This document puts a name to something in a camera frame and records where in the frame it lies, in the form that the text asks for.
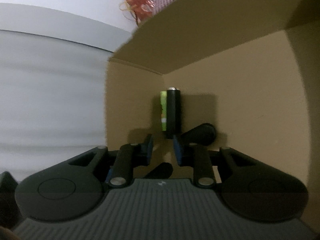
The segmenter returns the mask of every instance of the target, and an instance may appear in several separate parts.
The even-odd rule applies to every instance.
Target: white logo
[[[167,184],[165,181],[158,182],[158,185],[159,185],[159,186],[163,186],[163,185],[165,185],[165,184]]]

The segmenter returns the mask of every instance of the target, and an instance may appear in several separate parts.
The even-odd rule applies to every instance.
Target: white cloth
[[[104,90],[111,55],[0,31],[0,172],[21,181],[106,143]]]

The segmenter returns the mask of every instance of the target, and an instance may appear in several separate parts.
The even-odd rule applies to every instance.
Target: green object
[[[160,103],[161,103],[161,125],[162,130],[167,130],[167,91],[161,91],[160,94]]]

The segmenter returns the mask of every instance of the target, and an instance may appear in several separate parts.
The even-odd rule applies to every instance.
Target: brown cardboard
[[[310,192],[302,218],[320,232],[319,16],[320,0],[177,0],[109,62],[108,147],[152,132],[151,166],[135,176],[167,161],[172,178],[191,178],[161,133],[159,93],[178,87],[183,131],[210,122],[210,149],[230,146],[296,176]]]

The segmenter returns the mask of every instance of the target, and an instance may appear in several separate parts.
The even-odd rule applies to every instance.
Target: gray ribbed surface
[[[136,179],[112,190],[90,214],[49,224],[26,219],[15,230],[22,240],[311,240],[294,219],[262,224],[243,219],[223,206],[212,190],[188,179]]]

